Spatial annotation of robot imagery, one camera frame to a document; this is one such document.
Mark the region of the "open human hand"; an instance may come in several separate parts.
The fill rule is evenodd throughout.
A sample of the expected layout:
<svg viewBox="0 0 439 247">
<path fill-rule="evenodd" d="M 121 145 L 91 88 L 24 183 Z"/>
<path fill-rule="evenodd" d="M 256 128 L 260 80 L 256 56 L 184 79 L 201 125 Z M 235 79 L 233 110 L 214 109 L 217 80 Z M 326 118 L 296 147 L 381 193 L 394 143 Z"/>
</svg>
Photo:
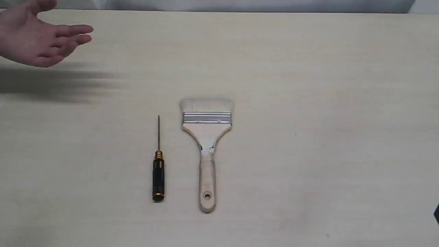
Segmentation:
<svg viewBox="0 0 439 247">
<path fill-rule="evenodd" d="M 91 42 L 94 28 L 90 25 L 54 25 L 38 17 L 56 6 L 56 0 L 29 0 L 1 11 L 1 57 L 48 68 L 63 61 L 80 45 Z"/>
</svg>

